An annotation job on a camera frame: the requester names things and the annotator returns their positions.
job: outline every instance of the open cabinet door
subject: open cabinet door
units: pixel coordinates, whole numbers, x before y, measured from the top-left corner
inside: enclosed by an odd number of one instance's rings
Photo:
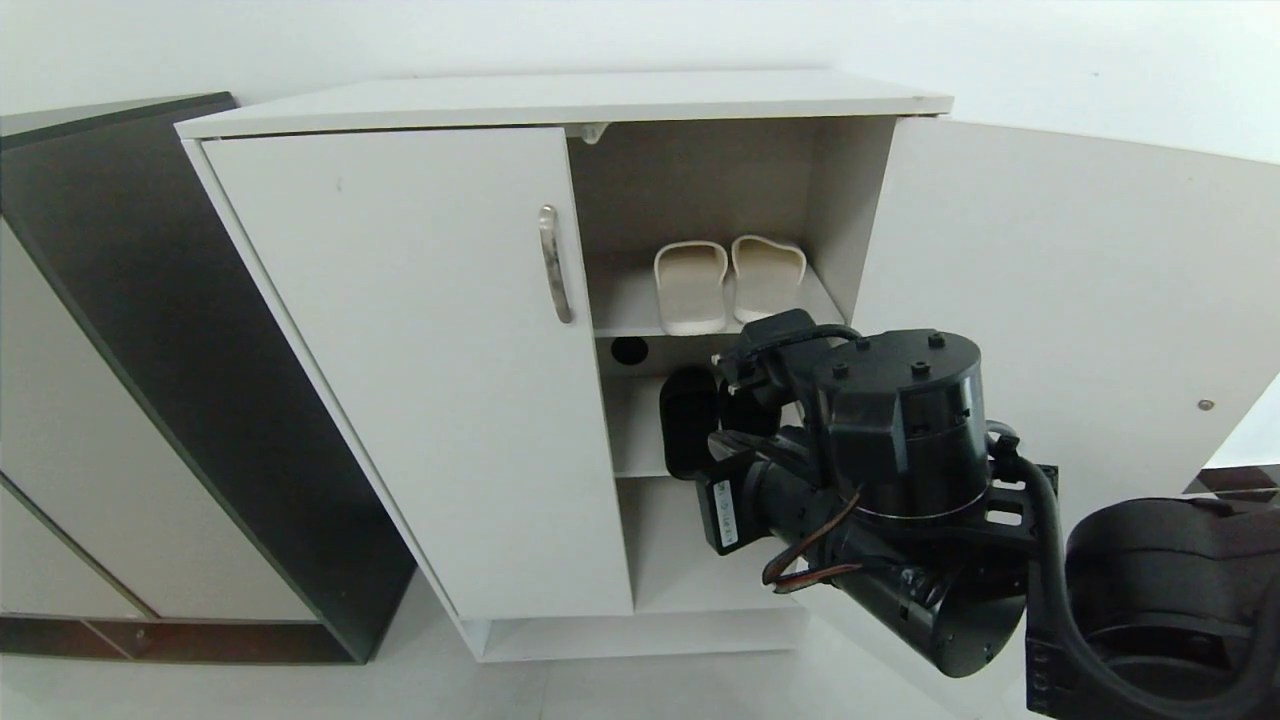
[[[852,323],[977,342],[987,416],[1060,466],[1069,529],[1184,491],[1280,370],[1277,199],[1275,165],[900,119]],[[951,680],[838,592],[795,597],[960,716],[1023,671],[1021,633]]]
[[[563,129],[201,147],[458,615],[628,615]]]

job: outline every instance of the label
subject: label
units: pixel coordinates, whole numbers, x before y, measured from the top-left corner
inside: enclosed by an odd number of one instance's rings
[[[721,547],[733,547],[737,544],[737,515],[733,514],[733,488],[728,480],[712,486],[712,497],[716,500],[716,516],[719,518]]]

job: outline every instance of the white cabinet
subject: white cabinet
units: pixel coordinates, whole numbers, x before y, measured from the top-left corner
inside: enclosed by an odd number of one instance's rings
[[[666,242],[795,240],[819,322],[972,337],[1075,516],[1176,492],[1244,414],[1280,368],[1280,168],[918,117],[948,109],[817,70],[438,78],[178,129],[460,630],[513,660],[785,648],[803,605],[861,614],[762,588],[776,544],[714,557],[663,477],[663,378],[739,329],[664,336]]]

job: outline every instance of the metal handle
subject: metal handle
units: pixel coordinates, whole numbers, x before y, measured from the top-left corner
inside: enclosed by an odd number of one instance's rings
[[[543,260],[547,263],[547,284],[552,287],[552,302],[556,304],[556,316],[562,323],[573,322],[573,310],[568,306],[564,292],[564,274],[559,268],[559,249],[556,245],[556,208],[543,205],[538,211],[538,234],[543,238]]]

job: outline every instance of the wire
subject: wire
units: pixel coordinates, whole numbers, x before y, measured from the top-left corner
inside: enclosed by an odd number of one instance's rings
[[[1001,423],[1000,420],[987,420],[987,432],[997,436],[1018,437],[1018,430],[1012,425]]]
[[[1078,673],[1137,715],[1166,720],[1238,720],[1270,701],[1280,664],[1280,574],[1271,578],[1249,638],[1244,665],[1226,691],[1204,700],[1170,700],[1138,688],[1116,675],[1089,647],[1071,615],[1066,587],[1066,560],[1057,496],[1044,473],[1014,455],[1015,470],[1027,480],[1039,541],[1041,583],[1053,632]]]
[[[786,569],[791,566],[792,562],[800,559],[813,543],[822,539],[823,536],[829,533],[854,511],[858,505],[858,498],[861,496],[861,488],[854,491],[854,496],[849,498],[849,503],[845,509],[837,512],[831,520],[823,523],[820,528],[809,533],[808,537],[800,542],[792,544],[791,547],[777,553],[773,560],[764,566],[764,571],[760,573],[760,582],[765,585],[773,585],[774,594],[790,594],[796,591],[813,587],[828,578],[835,578],[836,575],[844,575],[845,573],[855,573],[858,570],[870,570],[873,568],[892,568],[896,565],[892,559],[882,557],[878,555],[868,555],[860,557],[858,562],[842,562],[840,565],[831,565],[827,568],[810,568],[808,570],[801,570],[799,573],[785,574]],[[867,561],[879,561],[876,565],[870,565]]]
[[[739,352],[739,361],[746,361],[756,355],[763,355],[771,350],[777,350],[788,345],[799,345],[801,342],[809,342],[810,340],[822,340],[827,337],[855,341],[861,340],[863,334],[849,325],[838,325],[835,323],[814,325],[812,328],[791,331],[758,345],[749,345]]]

